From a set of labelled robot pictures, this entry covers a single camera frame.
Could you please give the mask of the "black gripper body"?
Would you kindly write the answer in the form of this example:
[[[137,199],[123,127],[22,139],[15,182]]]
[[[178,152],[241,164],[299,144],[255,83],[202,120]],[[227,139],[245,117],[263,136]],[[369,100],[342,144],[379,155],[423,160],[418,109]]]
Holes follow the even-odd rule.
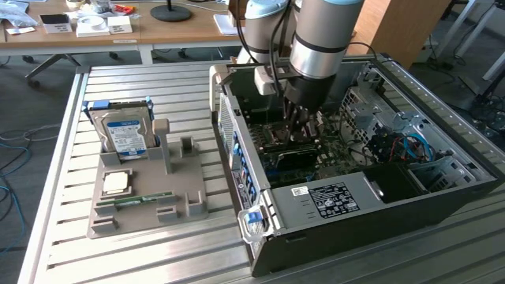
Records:
[[[303,109],[318,109],[326,101],[335,75],[322,79],[291,77],[283,92],[283,107],[301,106]]]

